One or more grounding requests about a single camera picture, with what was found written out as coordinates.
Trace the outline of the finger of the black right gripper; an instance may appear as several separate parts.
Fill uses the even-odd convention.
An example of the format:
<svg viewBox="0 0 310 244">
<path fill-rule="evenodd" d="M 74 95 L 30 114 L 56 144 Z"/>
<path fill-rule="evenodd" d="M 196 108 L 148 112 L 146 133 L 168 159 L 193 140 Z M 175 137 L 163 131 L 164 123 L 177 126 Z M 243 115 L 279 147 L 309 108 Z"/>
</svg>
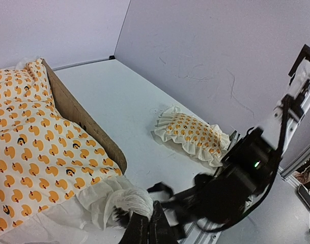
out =
<svg viewBox="0 0 310 244">
<path fill-rule="evenodd" d="M 200 188 L 190 188 L 176 194 L 172 188 L 163 188 L 162 191 L 168 195 L 168 200 L 162 201 L 163 209 L 173 210 L 176 215 L 185 219 L 203 218 L 200 210 Z"/>
<path fill-rule="evenodd" d="M 167 194 L 168 199 L 172 199 L 174 196 L 173 189 L 163 182 L 158 182 L 158 183 L 154 184 L 153 186 L 147 188 L 147 192 L 148 193 L 164 192 Z"/>
</svg>

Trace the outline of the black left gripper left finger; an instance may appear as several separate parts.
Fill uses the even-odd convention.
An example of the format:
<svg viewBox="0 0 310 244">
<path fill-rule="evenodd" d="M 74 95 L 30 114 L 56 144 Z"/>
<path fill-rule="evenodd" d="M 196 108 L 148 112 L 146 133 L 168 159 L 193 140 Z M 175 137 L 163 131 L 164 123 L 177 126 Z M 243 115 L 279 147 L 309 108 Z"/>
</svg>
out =
<svg viewBox="0 0 310 244">
<path fill-rule="evenodd" d="M 121 244 L 147 244 L 149 219 L 133 213 L 121 238 Z"/>
</svg>

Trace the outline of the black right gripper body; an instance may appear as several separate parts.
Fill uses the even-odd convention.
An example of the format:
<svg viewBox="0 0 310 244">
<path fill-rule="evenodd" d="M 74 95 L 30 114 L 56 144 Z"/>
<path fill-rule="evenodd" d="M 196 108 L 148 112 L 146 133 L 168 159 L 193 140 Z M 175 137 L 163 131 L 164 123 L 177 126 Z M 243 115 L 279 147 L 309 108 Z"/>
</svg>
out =
<svg viewBox="0 0 310 244">
<path fill-rule="evenodd" d="M 254 129 L 224 157 L 223 172 L 196 193 L 194 216 L 216 224 L 234 224 L 242 219 L 246 200 L 262 194 L 273 182 L 279 162 L 277 151 L 262 135 L 261 128 Z"/>
</svg>

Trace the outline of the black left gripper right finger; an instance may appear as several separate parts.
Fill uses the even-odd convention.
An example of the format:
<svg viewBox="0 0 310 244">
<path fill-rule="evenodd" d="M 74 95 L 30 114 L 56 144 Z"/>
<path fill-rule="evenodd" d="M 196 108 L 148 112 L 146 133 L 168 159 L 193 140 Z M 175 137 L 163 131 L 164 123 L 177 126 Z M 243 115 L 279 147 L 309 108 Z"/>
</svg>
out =
<svg viewBox="0 0 310 244">
<path fill-rule="evenodd" d="M 153 214 L 149 223 L 149 244 L 178 244 L 159 201 L 153 203 Z"/>
</svg>

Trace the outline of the duck print ruffled cushion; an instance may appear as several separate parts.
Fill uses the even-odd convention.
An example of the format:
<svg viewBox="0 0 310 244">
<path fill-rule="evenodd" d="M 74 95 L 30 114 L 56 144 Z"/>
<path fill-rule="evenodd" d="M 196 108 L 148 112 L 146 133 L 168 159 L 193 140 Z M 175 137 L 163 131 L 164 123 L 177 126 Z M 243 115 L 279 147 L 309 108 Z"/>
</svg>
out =
<svg viewBox="0 0 310 244">
<path fill-rule="evenodd" d="M 0 239 L 77 199 L 99 228 L 151 218 L 153 201 L 91 135 L 55 107 L 43 59 L 0 69 Z"/>
</svg>

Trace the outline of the wooden pet bed frame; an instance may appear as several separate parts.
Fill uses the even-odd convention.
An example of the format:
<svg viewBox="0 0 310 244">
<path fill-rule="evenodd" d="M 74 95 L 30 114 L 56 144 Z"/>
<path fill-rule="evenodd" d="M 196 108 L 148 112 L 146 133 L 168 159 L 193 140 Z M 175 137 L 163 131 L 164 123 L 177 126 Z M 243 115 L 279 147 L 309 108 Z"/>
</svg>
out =
<svg viewBox="0 0 310 244">
<path fill-rule="evenodd" d="M 101 146 L 103 146 L 108 156 L 118 164 L 122 173 L 125 173 L 127 169 L 127 161 L 119 146 L 81 106 L 48 65 L 46 60 L 43 60 L 42 64 L 46 67 L 55 107 L 60 115 L 63 118 L 80 125 L 84 132 L 91 135 Z"/>
</svg>

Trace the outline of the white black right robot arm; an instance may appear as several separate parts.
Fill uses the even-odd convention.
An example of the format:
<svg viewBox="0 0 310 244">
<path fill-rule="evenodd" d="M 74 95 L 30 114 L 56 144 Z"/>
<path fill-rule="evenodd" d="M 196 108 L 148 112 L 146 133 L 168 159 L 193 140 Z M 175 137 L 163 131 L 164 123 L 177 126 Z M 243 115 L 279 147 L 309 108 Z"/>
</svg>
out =
<svg viewBox="0 0 310 244">
<path fill-rule="evenodd" d="M 162 206 L 174 210 L 180 224 L 207 219 L 227 229 L 254 211 L 269 194 L 288 145 L 310 108 L 310 47 L 304 45 L 290 72 L 288 89 L 268 117 L 250 128 L 236 144 L 217 125 L 209 125 L 177 109 L 164 112 L 154 134 L 218 167 L 221 173 L 200 173 L 194 185 L 174 193 L 162 182 L 148 192 L 166 192 Z"/>
</svg>

